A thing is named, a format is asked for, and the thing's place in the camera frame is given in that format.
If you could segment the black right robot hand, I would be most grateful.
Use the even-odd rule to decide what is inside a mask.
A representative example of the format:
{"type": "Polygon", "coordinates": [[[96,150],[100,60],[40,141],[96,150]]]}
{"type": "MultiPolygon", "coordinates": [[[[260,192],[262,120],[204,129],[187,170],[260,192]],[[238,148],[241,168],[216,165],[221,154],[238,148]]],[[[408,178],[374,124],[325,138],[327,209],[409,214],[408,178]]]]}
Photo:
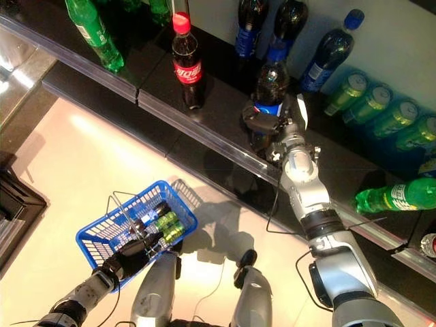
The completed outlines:
{"type": "Polygon", "coordinates": [[[280,107],[280,115],[261,112],[255,108],[252,100],[248,100],[241,112],[242,120],[248,129],[268,135],[277,135],[282,131],[304,132],[308,125],[308,113],[302,93],[285,95],[280,107]]]}

